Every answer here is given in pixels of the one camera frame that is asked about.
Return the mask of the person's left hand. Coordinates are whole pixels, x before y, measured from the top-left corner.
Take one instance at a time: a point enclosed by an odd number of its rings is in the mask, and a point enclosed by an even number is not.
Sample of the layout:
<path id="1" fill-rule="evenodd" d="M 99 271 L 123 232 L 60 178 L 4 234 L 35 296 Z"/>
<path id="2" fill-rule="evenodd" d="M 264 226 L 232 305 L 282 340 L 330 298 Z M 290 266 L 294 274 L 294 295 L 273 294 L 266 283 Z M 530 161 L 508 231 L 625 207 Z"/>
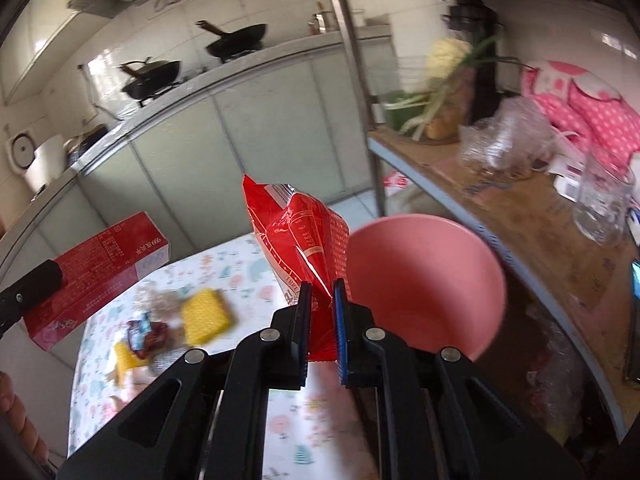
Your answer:
<path id="1" fill-rule="evenodd" d="M 14 434 L 20 440 L 22 448 L 38 465 L 47 465 L 49 449 L 26 415 L 26 408 L 20 397 L 14 392 L 12 379 L 6 373 L 1 373 L 1 411 L 6 415 Z"/>

